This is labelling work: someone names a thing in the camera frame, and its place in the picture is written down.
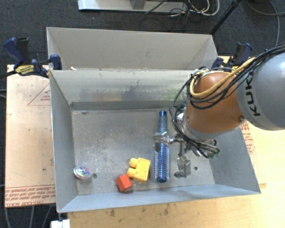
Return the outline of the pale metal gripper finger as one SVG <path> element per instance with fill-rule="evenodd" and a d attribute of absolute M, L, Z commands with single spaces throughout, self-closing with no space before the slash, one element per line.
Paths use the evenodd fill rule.
<path fill-rule="evenodd" d="M 186 178 L 191 175 L 191 161 L 186 156 L 177 158 L 178 170 L 174 173 L 177 178 Z"/>
<path fill-rule="evenodd" d="M 154 150 L 160 150 L 162 145 L 169 145 L 174 142 L 174 138 L 168 136 L 167 132 L 155 133 L 152 136 L 154 141 Z"/>

